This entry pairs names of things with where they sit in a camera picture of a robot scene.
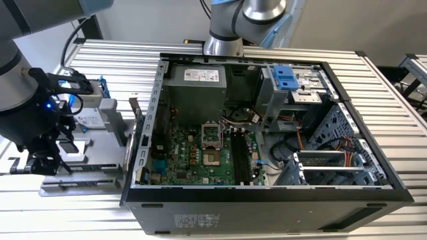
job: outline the white wall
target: white wall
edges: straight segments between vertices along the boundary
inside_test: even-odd
[[[177,44],[209,35],[199,0],[115,0],[96,16],[107,40]]]
[[[427,0],[305,0],[291,48],[363,50],[377,65],[427,54]]]
[[[199,0],[115,0],[97,18],[109,40],[181,43],[208,37]],[[376,64],[396,65],[404,53],[427,53],[425,21],[427,0],[305,0],[289,47],[363,50]]]
[[[72,23],[65,23],[32,35],[15,39],[16,45],[35,68],[51,73],[60,64],[64,44],[75,30]]]

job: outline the ram slot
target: ram slot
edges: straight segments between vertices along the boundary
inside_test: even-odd
[[[243,132],[231,132],[231,156],[233,165],[235,184],[249,185],[251,166],[247,153],[247,140]]]

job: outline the motherboard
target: motherboard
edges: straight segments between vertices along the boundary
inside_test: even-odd
[[[173,127],[167,159],[153,160],[153,185],[264,185],[255,133],[224,129],[215,122],[201,127]]]

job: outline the aluminum extrusion table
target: aluminum extrusion table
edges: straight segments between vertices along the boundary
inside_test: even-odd
[[[111,97],[119,102],[117,109],[124,118],[132,118],[128,98],[137,97],[143,110],[147,109],[159,54],[197,55],[201,52],[199,44],[147,44],[88,40],[76,46],[65,64],[84,73],[88,78],[104,76]],[[235,237],[240,239],[425,239],[427,123],[388,83],[371,60],[353,51],[288,48],[264,50],[257,47],[245,47],[244,55],[249,58],[328,62],[381,151],[409,189],[415,203],[348,234],[209,235],[183,236],[181,239],[232,239]],[[145,237],[132,213],[119,208],[119,195],[40,198],[37,192],[32,191],[39,190],[40,187],[43,178],[37,182],[35,180],[37,177],[19,176],[19,179],[17,176],[0,177],[0,203],[2,203],[0,218],[11,219],[0,226],[0,233],[33,232],[20,234],[43,235],[45,238],[68,236],[73,239],[87,237],[88,234],[97,238],[143,239]]]

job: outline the sticker label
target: sticker label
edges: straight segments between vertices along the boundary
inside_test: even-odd
[[[219,82],[220,72],[217,70],[187,69],[184,81]]]
[[[297,80],[299,85],[309,85],[309,81],[307,80]]]
[[[79,124],[88,129],[104,129],[104,121],[96,108],[83,108],[81,112],[73,117]]]
[[[260,116],[257,114],[255,114],[253,117],[252,117],[252,122],[257,123],[259,120],[260,120]]]
[[[177,228],[216,228],[220,223],[219,214],[175,214]]]

